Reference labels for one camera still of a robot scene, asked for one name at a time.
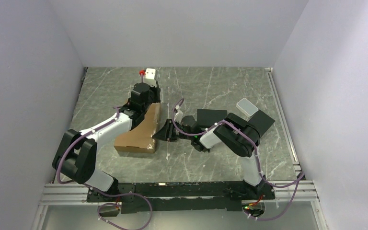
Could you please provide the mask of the brown cardboard express box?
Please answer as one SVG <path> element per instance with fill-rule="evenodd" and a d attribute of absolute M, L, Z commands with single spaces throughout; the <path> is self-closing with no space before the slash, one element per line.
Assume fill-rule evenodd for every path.
<path fill-rule="evenodd" d="M 118 136 L 114 148 L 118 152 L 154 154 L 156 140 L 152 136 L 157 132 L 161 116 L 161 104 L 153 103 L 144 120 L 133 130 Z"/>

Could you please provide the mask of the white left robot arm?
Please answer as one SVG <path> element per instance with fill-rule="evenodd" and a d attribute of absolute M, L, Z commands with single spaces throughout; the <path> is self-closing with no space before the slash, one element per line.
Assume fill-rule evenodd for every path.
<path fill-rule="evenodd" d="M 139 126 L 150 106 L 161 101 L 160 91 L 157 80 L 143 80 L 134 85 L 127 103 L 117 107 L 110 118 L 82 131 L 66 131 L 52 162 L 57 182 L 86 185 L 98 190 L 104 200 L 115 200 L 119 182 L 96 169 L 97 151 L 108 141 Z"/>

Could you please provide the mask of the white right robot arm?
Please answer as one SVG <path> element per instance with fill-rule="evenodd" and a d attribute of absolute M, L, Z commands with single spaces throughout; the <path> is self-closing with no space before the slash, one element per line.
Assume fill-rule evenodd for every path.
<path fill-rule="evenodd" d="M 223 143 L 242 161 L 245 193 L 251 199 L 258 198 L 264 191 L 261 172 L 258 169 L 255 149 L 261 137 L 268 131 L 274 120 L 262 111 L 257 111 L 249 120 L 229 113 L 223 120 L 213 115 L 210 120 L 197 121 L 192 115 L 184 116 L 181 121 L 167 119 L 163 127 L 152 135 L 153 139 L 174 142 L 187 139 L 200 152 Z"/>

